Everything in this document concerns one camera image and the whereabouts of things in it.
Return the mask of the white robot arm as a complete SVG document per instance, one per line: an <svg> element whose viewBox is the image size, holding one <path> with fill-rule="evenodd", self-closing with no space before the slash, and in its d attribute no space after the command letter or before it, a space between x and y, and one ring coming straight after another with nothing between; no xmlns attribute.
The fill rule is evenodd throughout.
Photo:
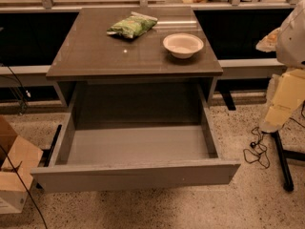
<svg viewBox="0 0 305 229"><path fill-rule="evenodd" d="M256 45L262 52L275 52L276 60L287 67L274 74L266 93L259 121L264 133L280 130L305 101L305 0L301 0L282 22Z"/></svg>

